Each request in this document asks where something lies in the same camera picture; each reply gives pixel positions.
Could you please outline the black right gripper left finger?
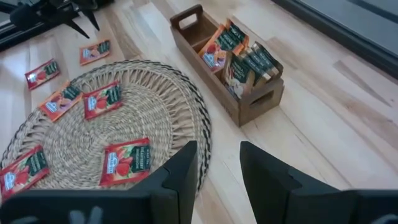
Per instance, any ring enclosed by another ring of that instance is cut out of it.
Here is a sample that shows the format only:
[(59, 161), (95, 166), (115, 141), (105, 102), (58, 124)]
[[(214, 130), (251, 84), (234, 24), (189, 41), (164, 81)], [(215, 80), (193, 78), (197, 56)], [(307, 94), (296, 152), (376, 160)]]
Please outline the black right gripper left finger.
[(197, 174), (197, 142), (189, 141), (131, 189), (130, 224), (191, 224)]

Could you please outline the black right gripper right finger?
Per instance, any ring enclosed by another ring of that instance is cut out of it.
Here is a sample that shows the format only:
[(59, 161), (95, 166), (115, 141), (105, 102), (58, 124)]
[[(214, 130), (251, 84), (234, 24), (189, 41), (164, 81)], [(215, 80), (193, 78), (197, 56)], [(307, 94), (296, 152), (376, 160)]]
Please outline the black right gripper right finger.
[(244, 185), (257, 224), (348, 224), (341, 191), (249, 141), (240, 145)]

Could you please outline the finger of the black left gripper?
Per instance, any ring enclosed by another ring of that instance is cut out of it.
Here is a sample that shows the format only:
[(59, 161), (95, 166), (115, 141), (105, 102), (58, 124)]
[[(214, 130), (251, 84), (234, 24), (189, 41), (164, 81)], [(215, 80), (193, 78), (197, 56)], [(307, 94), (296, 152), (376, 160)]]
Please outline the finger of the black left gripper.
[(81, 10), (81, 12), (83, 13), (83, 15), (85, 15), (89, 21), (91, 22), (91, 24), (96, 28), (96, 30), (100, 31), (100, 27), (96, 21), (95, 15), (93, 14), (93, 11), (91, 10)]
[(78, 24), (76, 24), (73, 20), (65, 21), (64, 24), (66, 24), (67, 26), (71, 27), (72, 29), (74, 29), (75, 31), (77, 31), (78, 33), (80, 33), (81, 35), (86, 37), (87, 39), (90, 38), (89, 35)]

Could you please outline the orange peach tea bag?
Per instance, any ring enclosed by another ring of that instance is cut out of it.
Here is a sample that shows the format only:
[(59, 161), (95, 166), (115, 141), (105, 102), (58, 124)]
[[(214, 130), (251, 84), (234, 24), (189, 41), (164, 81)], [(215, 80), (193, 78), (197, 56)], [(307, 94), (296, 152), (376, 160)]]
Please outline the orange peach tea bag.
[(224, 67), (227, 52), (233, 52), (239, 45), (226, 27), (220, 25), (198, 54), (211, 71), (216, 71)]
[(110, 40), (103, 40), (101, 42), (79, 48), (79, 64), (86, 65), (108, 56), (111, 52)]
[(236, 55), (240, 54), (249, 44), (249, 36), (243, 32), (231, 19), (226, 20), (225, 24), (229, 35), (239, 44), (234, 48)]
[(39, 106), (39, 110), (54, 122), (77, 104), (82, 96), (83, 92), (78, 87), (66, 82)]

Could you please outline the red strawberry tea bag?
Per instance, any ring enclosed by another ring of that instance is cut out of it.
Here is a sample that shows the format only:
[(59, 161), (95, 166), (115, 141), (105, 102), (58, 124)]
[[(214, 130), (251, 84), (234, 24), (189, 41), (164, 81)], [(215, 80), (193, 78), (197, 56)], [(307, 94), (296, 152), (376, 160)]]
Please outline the red strawberry tea bag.
[(105, 147), (100, 186), (139, 182), (150, 174), (149, 138)]
[(2, 201), (27, 190), (49, 173), (44, 149), (37, 145), (12, 164), (0, 170), (0, 193)]
[(123, 103), (120, 82), (115, 81), (95, 91), (85, 93), (83, 102), (87, 120), (121, 107)]
[(33, 90), (45, 82), (55, 78), (59, 73), (60, 69), (58, 67), (58, 63), (52, 58), (24, 75), (28, 89)]

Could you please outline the round woven straw placemat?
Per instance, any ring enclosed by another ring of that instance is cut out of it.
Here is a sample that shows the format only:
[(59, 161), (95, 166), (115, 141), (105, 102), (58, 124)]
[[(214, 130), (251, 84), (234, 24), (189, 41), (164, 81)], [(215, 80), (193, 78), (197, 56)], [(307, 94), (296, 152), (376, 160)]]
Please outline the round woven straw placemat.
[(56, 121), (33, 110), (3, 151), (0, 169), (41, 145), (50, 173), (36, 189), (98, 190), (106, 146), (148, 138), (150, 168), (156, 170), (192, 140), (198, 144), (197, 186), (202, 187), (210, 166), (212, 127), (195, 84), (170, 65), (125, 60), (94, 68), (72, 85), (88, 93), (115, 81), (121, 86), (121, 107), (95, 118), (85, 118), (83, 102)]

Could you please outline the brown wooden compartment box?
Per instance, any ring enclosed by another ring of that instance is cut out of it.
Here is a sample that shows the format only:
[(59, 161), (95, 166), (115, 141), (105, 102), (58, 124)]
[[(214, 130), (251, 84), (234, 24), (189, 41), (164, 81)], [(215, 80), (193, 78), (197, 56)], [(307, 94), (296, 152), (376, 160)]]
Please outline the brown wooden compartment box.
[(266, 83), (242, 100), (235, 100), (220, 78), (223, 69), (212, 72), (198, 52), (210, 40), (218, 23), (200, 4), (196, 4), (170, 18), (170, 29), (176, 45), (199, 77), (228, 112), (234, 123), (241, 127), (279, 105), (284, 91), (281, 78)]

